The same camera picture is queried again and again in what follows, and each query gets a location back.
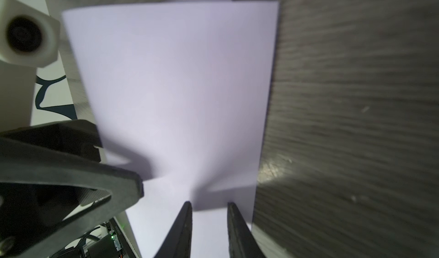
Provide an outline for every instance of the white plastic part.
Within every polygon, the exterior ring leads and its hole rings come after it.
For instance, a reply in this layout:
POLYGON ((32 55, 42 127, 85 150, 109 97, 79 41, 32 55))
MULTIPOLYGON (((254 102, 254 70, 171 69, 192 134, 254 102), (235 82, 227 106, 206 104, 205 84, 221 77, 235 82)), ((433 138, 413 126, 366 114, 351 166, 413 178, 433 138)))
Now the white plastic part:
POLYGON ((42 68, 58 58, 59 21, 26 4, 17 0, 0 0, 0 32, 0 61, 42 68), (25 17, 40 28, 42 42, 36 51, 20 52, 9 45, 6 32, 16 17, 25 17))

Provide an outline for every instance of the gray wood grain surface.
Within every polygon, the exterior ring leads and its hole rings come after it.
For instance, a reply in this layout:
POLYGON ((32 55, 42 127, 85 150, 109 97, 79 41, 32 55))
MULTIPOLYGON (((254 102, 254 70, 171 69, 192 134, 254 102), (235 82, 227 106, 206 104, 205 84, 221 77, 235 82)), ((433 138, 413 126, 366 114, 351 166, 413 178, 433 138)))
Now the gray wood grain surface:
MULTIPOLYGON (((253 228, 268 257, 439 256, 438 2, 281 0, 253 228)), ((92 121, 65 32, 60 51, 92 121)))

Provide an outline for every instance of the black camera lens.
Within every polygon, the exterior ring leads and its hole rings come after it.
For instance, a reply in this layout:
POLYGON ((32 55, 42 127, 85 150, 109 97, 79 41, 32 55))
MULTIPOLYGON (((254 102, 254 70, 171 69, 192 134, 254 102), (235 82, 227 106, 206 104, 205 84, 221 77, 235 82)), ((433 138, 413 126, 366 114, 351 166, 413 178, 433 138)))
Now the black camera lens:
POLYGON ((7 29, 9 46, 22 52, 33 52, 41 45, 40 28, 26 17, 14 18, 7 29))

